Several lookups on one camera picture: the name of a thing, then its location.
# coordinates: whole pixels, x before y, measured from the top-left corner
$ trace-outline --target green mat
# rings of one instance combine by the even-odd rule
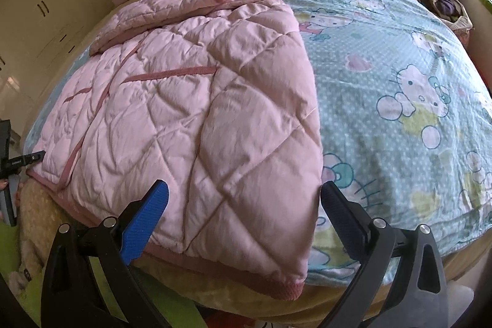
[[[20,256],[18,238],[19,230],[17,227],[11,228],[0,223],[0,246],[2,248],[0,251],[0,272],[4,277],[6,277],[9,272],[16,271],[19,268]],[[108,310],[113,316],[124,320],[125,317],[109,288],[109,284],[106,281],[99,260],[91,258],[90,263]],[[155,278],[139,269],[134,270],[134,275],[156,308],[166,320],[168,320],[173,328],[189,328],[191,326],[193,328],[207,328],[207,325],[191,300],[183,298],[173,290],[166,288]],[[41,288],[42,276],[35,277],[28,284],[26,290],[19,296],[19,303],[39,326],[41,326]]]

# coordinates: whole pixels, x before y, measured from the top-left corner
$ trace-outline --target black mechanical device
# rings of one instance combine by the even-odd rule
[[[17,208],[15,207],[15,193],[19,186],[19,170],[29,164],[42,162],[45,151],[9,159],[10,120],[0,121],[0,179],[8,179],[7,187],[0,192],[0,210],[3,222],[11,227],[17,224]]]
[[[156,181],[145,197],[97,227],[63,224],[46,266],[41,298],[42,328],[171,328],[140,287],[129,267],[142,254],[169,198]],[[349,256],[360,268],[319,328],[448,328],[446,281],[434,236],[427,225],[416,230],[371,219],[358,203],[347,201],[329,181],[321,204]],[[99,257],[107,281],[127,322],[113,317],[101,297],[88,257]],[[400,257],[395,280],[381,312],[363,320],[390,260]],[[2,328],[35,328],[0,281]]]

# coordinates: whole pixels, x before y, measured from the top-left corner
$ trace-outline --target blue polka dot fabric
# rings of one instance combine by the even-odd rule
[[[492,227],[492,100],[457,37],[416,0],[284,2],[316,77],[323,182],[394,227],[428,224],[443,255]],[[307,283],[357,268],[320,207]]]

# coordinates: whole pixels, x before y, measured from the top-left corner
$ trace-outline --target mattress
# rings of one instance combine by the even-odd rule
[[[492,150],[486,143],[492,100],[458,39],[414,0],[284,1],[299,20],[316,75],[324,180],[334,180],[346,197],[396,227],[429,224],[442,254],[483,235],[492,215],[492,174],[486,162]],[[86,52],[80,52],[75,63],[65,67],[64,78],[40,107],[25,151],[37,142],[57,91],[86,60]],[[485,248],[489,238],[473,245]],[[467,260],[479,253],[477,246],[474,252]],[[358,268],[321,208],[309,259],[311,286],[292,308],[281,308],[282,302],[225,280],[203,277],[191,282],[185,279],[191,273],[158,266],[150,257],[140,266],[209,307],[287,322],[294,321],[293,314],[297,321],[315,321],[326,314],[343,291],[336,286],[347,284]],[[169,269],[181,271],[183,279],[172,277]],[[394,273],[392,266],[385,281]],[[214,295],[204,297],[204,287],[191,290],[197,282],[214,287]],[[232,293],[248,296],[234,302]],[[254,301],[247,299],[261,300],[262,307],[254,311]]]

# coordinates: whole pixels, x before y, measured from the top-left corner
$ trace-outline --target hello kitty blanket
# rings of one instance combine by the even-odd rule
[[[456,36],[415,0],[283,1],[314,68],[322,181],[395,227],[430,225],[443,255],[492,227],[492,100]],[[357,268],[319,208],[307,283]]]

